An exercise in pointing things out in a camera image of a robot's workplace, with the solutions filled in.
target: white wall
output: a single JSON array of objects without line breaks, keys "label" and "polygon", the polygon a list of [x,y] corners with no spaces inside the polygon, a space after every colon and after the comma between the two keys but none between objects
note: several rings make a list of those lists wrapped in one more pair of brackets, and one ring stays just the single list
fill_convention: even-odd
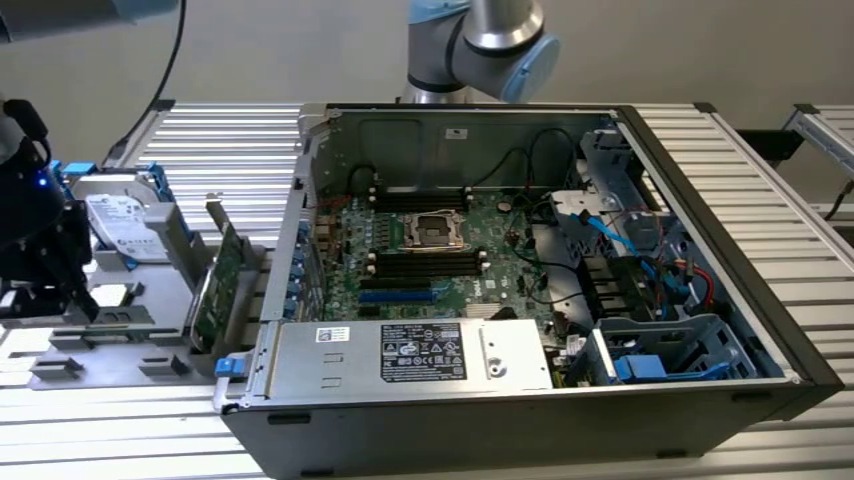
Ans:
[{"label": "white wall", "polygon": [[[390,100],[405,0],[189,0],[166,95],[193,101]],[[541,0],[563,59],[541,101],[712,102],[777,126],[795,102],[854,103],[850,0]],[[142,108],[174,17],[0,47],[0,91],[40,108],[57,155],[100,159]],[[842,182],[824,162],[793,181]]]}]

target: metal rail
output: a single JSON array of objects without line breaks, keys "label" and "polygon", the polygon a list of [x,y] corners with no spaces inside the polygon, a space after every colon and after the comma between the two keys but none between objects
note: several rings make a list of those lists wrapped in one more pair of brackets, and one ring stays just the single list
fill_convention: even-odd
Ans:
[{"label": "metal rail", "polygon": [[[241,233],[253,242],[274,244],[286,202],[286,189],[277,186],[289,183],[296,158],[297,108],[178,104],[156,122],[140,163],[164,165],[188,221],[209,240],[214,229],[201,201],[208,191],[218,191],[232,200],[225,209],[240,219]],[[394,478],[854,478],[850,249],[838,245],[808,207],[804,212],[805,204],[716,115],[699,113],[692,105],[637,109],[847,390],[793,421],[755,425],[699,459]],[[213,131],[230,132],[224,134],[229,140],[204,133]],[[244,181],[254,188],[244,188]],[[210,412],[213,386],[26,390],[28,353],[46,349],[48,335],[46,330],[16,330],[0,344],[0,478],[265,478]]]}]

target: motherboard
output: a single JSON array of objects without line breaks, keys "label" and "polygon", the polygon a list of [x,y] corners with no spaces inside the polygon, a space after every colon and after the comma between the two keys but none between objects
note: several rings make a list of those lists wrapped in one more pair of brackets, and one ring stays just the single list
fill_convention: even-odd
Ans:
[{"label": "motherboard", "polygon": [[[324,321],[512,314],[549,321],[551,306],[531,299],[547,299],[547,278],[507,242],[516,235],[513,197],[496,192],[469,198],[465,210],[393,212],[362,197],[318,212]],[[536,260],[524,239],[516,251]]]}]

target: power supply label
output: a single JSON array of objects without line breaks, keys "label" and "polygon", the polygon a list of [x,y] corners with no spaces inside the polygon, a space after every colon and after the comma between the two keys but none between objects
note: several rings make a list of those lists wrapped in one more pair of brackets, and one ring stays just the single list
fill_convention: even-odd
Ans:
[{"label": "power supply label", "polygon": [[380,349],[388,383],[465,380],[459,323],[382,325]]}]

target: white label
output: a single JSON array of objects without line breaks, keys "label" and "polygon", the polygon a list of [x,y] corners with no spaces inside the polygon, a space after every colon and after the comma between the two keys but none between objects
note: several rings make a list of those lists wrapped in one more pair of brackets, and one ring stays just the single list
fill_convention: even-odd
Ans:
[{"label": "white label", "polygon": [[468,129],[467,128],[448,128],[444,131],[444,139],[445,140],[467,140],[468,139]]},{"label": "white label", "polygon": [[330,343],[330,342],[348,342],[349,341],[349,327],[332,327],[332,328],[318,328],[316,342],[317,343]]},{"label": "white label", "polygon": [[89,195],[85,204],[108,246],[137,262],[168,261],[160,237],[145,227],[145,207],[138,200],[124,195]]}]

